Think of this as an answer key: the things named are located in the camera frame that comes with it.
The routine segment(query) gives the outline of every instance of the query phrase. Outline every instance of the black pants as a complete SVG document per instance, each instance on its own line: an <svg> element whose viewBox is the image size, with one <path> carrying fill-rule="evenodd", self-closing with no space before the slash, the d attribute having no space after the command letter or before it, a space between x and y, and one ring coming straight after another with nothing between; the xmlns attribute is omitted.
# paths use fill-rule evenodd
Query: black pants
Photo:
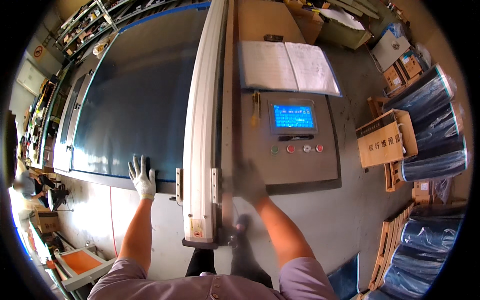
<svg viewBox="0 0 480 300"><path fill-rule="evenodd" d="M48 185L52 189L55 189L55 183L53 183L46 175L39 175L38 180L40 180L41 183L38 183L36 180L34 180L35 184L35 193L38 194L43 190L44 185ZM41 196L38 198L38 200L48 208L48 199L45 196Z"/></svg>
<svg viewBox="0 0 480 300"><path fill-rule="evenodd" d="M231 275L241 276L273 288L271 277L255 260L252 247L244 234L237 235L237 247L232 249ZM216 274L213 250L195 249L185 276L199 276L201 272Z"/></svg>

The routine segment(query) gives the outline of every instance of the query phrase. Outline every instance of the person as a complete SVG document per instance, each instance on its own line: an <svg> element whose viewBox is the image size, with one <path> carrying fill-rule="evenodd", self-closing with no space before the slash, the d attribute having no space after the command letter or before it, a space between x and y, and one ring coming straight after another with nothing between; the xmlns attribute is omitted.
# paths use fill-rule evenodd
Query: person
<svg viewBox="0 0 480 300"><path fill-rule="evenodd" d="M145 157L133 157L129 174L140 195L140 203L127 229L118 259L92 288L89 300L98 299L337 299L320 263L304 236L290 218L268 197L265 184L253 163L242 163L234 182L236 191L249 202L264 222L278 257L280 291L251 259L245 246L245 217L237 224L240 235L233 245L232 275L216 275L213 251L195 249L187 277L153 281L147 279L151 261L151 208L156 185L155 171L147 176Z"/></svg>
<svg viewBox="0 0 480 300"><path fill-rule="evenodd" d="M22 194L27 200L38 199L41 204L48 207L48 199L45 197L43 186L47 185L55 189L55 184L46 175L36 175L26 170L13 181L13 189Z"/></svg>

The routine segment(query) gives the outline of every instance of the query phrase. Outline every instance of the warning sign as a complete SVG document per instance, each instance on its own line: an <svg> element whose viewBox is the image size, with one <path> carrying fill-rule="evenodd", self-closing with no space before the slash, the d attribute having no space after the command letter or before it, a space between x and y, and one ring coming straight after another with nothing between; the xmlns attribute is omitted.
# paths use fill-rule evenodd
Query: warning sign
<svg viewBox="0 0 480 300"><path fill-rule="evenodd" d="M204 228L201 219L190 219L190 233L196 238L204 237Z"/></svg>
<svg viewBox="0 0 480 300"><path fill-rule="evenodd" d="M36 61L40 61L45 54L45 48L40 45L37 48L35 48L33 52L33 57L36 59Z"/></svg>

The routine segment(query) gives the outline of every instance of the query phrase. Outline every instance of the printed label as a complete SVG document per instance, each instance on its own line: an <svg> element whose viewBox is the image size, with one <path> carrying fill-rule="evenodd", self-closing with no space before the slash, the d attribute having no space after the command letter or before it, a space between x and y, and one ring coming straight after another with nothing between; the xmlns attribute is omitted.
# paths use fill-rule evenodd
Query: printed label
<svg viewBox="0 0 480 300"><path fill-rule="evenodd" d="M204 237L204 228L201 219L190 219L190 233L196 238Z"/></svg>

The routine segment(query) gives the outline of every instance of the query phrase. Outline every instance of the purple shirt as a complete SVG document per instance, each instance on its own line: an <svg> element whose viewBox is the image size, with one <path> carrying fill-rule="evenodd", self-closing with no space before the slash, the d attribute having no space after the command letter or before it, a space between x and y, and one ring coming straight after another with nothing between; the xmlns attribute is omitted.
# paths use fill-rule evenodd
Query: purple shirt
<svg viewBox="0 0 480 300"><path fill-rule="evenodd" d="M336 300L322 266L299 257L280 270L280 292L261 283L232 275L205 275L171 280L148 280L133 259L118 259L108 274L94 285L88 300L198 299L198 300Z"/></svg>

